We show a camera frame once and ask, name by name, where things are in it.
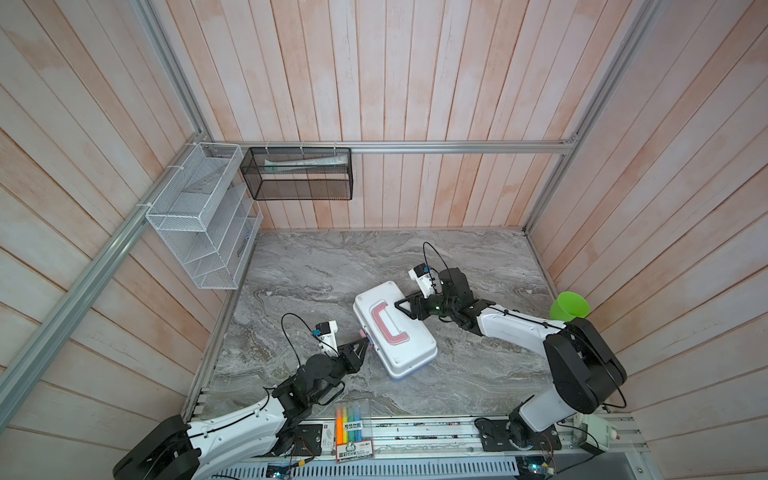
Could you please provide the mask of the blue toolbox base tray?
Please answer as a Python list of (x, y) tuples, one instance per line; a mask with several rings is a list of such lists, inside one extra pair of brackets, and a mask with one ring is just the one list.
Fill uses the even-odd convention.
[(383, 366), (387, 374), (392, 380), (401, 381), (401, 380), (409, 379), (414, 375), (418, 375), (426, 372), (429, 368), (433, 366), (433, 363), (434, 361), (430, 360), (428, 362), (425, 362), (419, 365), (410, 365), (408, 368), (405, 368), (402, 370), (396, 370), (394, 367), (392, 367), (390, 364), (386, 362), (383, 363)]

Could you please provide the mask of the white toolbox lid pink handle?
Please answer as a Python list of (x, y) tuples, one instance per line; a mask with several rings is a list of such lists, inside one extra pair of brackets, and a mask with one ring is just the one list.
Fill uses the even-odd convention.
[(405, 299), (398, 286), (388, 281), (355, 297), (353, 311), (389, 376), (400, 380), (438, 355), (429, 329), (397, 309)]

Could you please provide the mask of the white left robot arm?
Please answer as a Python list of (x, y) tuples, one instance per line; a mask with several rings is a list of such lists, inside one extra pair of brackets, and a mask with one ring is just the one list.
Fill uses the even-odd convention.
[(257, 403), (214, 419), (160, 422), (113, 467), (115, 479), (205, 479), (246, 458), (287, 451), (297, 426), (323, 398), (359, 372), (367, 338), (343, 344), (338, 354), (311, 356), (288, 379), (266, 390)]

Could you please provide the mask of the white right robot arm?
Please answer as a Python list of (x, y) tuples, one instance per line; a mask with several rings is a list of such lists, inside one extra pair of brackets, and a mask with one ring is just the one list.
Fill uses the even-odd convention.
[(573, 415), (592, 414), (626, 382), (617, 356), (586, 318), (546, 320), (478, 298), (458, 268), (437, 271), (422, 263), (408, 271), (420, 291), (395, 307), (413, 320), (449, 320), (480, 337), (522, 347), (547, 360), (552, 384), (519, 404), (508, 416), (509, 443), (518, 450)]

